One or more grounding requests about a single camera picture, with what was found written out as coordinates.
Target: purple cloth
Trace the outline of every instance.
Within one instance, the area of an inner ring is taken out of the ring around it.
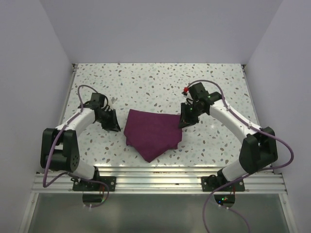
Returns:
[[[124,129],[126,144],[133,146],[150,163],[167,150],[177,149],[182,139],[179,119],[179,115],[130,109]]]

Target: speckled white table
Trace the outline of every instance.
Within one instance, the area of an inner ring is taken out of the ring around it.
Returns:
[[[153,113],[180,113],[185,101],[182,89],[191,81],[209,79],[223,89],[227,101],[252,122],[257,122],[240,64],[79,64],[64,119],[79,105],[77,87],[87,84],[112,99],[121,132],[106,132],[91,124],[78,138],[81,159],[96,166],[226,166],[239,156],[237,138],[208,115],[200,123],[183,129],[177,150],[169,150],[148,163],[131,146],[123,130],[130,109]],[[204,84],[209,92],[218,91]],[[83,101],[91,90],[82,88]]]

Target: metal frame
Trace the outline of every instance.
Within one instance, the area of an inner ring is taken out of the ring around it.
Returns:
[[[201,177],[216,174],[220,167],[99,167],[101,176],[116,176],[114,193],[122,194],[202,194]],[[50,173],[48,181],[59,173]],[[72,192],[70,177],[61,177],[49,188],[42,187],[43,175],[35,177],[33,192]],[[282,175],[259,172],[244,180],[242,194],[286,194]]]
[[[297,225],[296,225],[296,222],[295,222],[295,218],[294,218],[292,209],[291,209],[289,201],[288,201],[287,194],[279,194],[279,198],[281,201],[283,213],[284,213],[284,216],[285,216],[287,226],[288,226],[290,233],[299,232]]]
[[[26,210],[24,213],[23,220],[21,222],[21,225],[19,227],[18,232],[19,233],[27,233],[30,227],[31,220],[33,218],[35,207],[38,201],[38,193],[31,193],[29,197],[29,201],[26,206]]]
[[[77,64],[74,65],[59,124],[63,121],[76,70]],[[111,194],[203,194],[201,177],[216,174],[219,169],[221,167],[99,167],[101,176],[117,177],[116,190]],[[47,181],[50,181],[58,174],[58,172],[50,172]],[[68,176],[59,178],[49,188],[42,187],[42,179],[42,174],[35,176],[32,193],[19,233],[28,232],[39,193],[81,193],[72,191],[73,183]],[[288,204],[287,191],[281,174],[276,175],[271,171],[258,172],[244,179],[244,184],[245,192],[241,192],[243,195],[279,194],[290,233],[298,232],[294,216]]]

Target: white wall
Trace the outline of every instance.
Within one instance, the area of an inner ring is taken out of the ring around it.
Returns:
[[[72,63],[246,64],[282,0],[41,0]]]
[[[18,230],[71,64],[39,0],[0,0],[0,231]]]
[[[311,232],[311,1],[284,0],[246,66],[255,108],[292,146],[282,169],[300,232]],[[289,152],[278,147],[279,162]]]

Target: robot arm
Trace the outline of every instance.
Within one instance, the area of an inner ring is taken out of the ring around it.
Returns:
[[[187,95],[187,101],[181,104],[180,128],[198,123],[198,117],[206,113],[222,122],[242,144],[239,159],[219,170],[217,176],[210,176],[210,186],[220,187],[243,175],[253,174],[277,160],[276,141],[250,129],[249,126],[275,135],[271,128],[263,129],[252,123],[227,103],[228,108],[248,122],[248,127],[245,126],[228,111],[221,94],[208,93],[202,83],[192,85],[183,94]]]
[[[41,166],[46,167],[50,151],[53,149],[52,160],[49,169],[53,171],[67,171],[73,176],[87,180],[98,180],[98,169],[80,160],[77,137],[90,124],[95,121],[101,123],[102,128],[107,131],[119,132],[116,110],[108,105],[104,106],[106,96],[93,93],[91,100],[83,105],[75,113],[76,118],[71,117],[65,123],[54,129],[46,129],[42,136]],[[57,147],[52,148],[53,141],[58,133],[65,127],[57,141]]]

